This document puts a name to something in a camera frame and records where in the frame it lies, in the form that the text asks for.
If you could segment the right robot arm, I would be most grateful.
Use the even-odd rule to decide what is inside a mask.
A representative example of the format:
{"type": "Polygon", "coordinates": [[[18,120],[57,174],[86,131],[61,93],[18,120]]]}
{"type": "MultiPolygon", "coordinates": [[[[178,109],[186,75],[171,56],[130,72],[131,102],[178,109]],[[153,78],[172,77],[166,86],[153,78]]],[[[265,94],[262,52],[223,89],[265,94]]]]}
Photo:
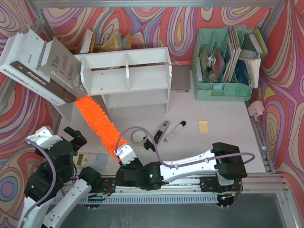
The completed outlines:
{"type": "Polygon", "coordinates": [[[196,156],[143,165],[131,146],[124,144],[116,152],[121,164],[115,175],[116,186],[158,190],[162,185],[192,175],[217,173],[226,180],[247,177],[239,147],[222,142],[212,146],[196,156]]]}

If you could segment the orange microfiber duster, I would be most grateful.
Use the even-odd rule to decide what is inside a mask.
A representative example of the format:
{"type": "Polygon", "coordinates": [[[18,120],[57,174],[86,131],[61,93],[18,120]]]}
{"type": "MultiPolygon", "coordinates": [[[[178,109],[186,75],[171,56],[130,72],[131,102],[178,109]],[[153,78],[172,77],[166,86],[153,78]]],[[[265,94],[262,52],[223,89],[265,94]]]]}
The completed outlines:
{"type": "Polygon", "coordinates": [[[74,104],[93,132],[99,137],[108,153],[119,164],[122,164],[121,159],[115,154],[115,149],[128,142],[120,137],[121,134],[110,121],[102,107],[90,96],[78,98],[74,104]]]}

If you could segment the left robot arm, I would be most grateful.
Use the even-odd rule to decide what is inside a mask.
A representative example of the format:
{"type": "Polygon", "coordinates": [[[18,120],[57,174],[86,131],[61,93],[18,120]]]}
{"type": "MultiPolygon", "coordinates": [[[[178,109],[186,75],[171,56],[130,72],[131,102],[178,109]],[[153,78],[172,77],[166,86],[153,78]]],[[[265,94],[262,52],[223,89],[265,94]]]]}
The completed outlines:
{"type": "Polygon", "coordinates": [[[55,135],[48,126],[25,139],[46,161],[28,178],[20,228],[58,228],[87,193],[101,188],[101,174],[86,167],[63,199],[48,211],[54,197],[75,175],[73,157],[87,143],[79,130],[66,127],[64,132],[73,139],[67,141],[55,135]]]}

